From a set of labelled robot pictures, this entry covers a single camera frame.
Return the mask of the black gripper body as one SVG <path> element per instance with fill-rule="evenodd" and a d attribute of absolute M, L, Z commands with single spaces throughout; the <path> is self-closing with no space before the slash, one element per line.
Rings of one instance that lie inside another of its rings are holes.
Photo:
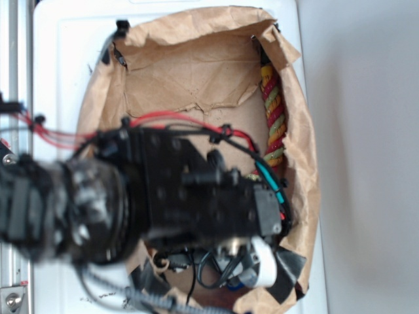
<path fill-rule="evenodd" d="M 172 131 L 138 128 L 131 135 L 146 186 L 147 224 L 141 236 L 153 247 L 282 234 L 280 203 L 264 182 L 214 165 Z"/>

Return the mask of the white padded gripper finger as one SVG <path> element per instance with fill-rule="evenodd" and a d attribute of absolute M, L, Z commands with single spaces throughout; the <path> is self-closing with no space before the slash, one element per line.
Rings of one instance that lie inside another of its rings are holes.
<path fill-rule="evenodd" d="M 272 287 L 276 282 L 278 273 L 276 258 L 272 252 L 272 248 L 259 236 L 253 236 L 251 238 L 251 244 L 259 259 L 259 274 L 254 280 L 253 288 Z"/>

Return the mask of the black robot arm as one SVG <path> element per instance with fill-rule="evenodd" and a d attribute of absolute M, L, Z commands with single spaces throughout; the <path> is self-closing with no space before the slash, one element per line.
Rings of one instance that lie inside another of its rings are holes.
<path fill-rule="evenodd" d="M 192 136 L 228 141 L 225 132 L 122 127 L 88 140 L 94 155 L 40 163 L 21 155 L 1 167 L 1 240 L 26 258 L 72 264 L 126 260 L 139 241 L 171 255 L 205 249 L 225 253 L 239 241 L 269 245 L 292 225 L 280 181 L 255 152 L 258 181 L 227 169 L 218 150 L 203 156 Z"/>

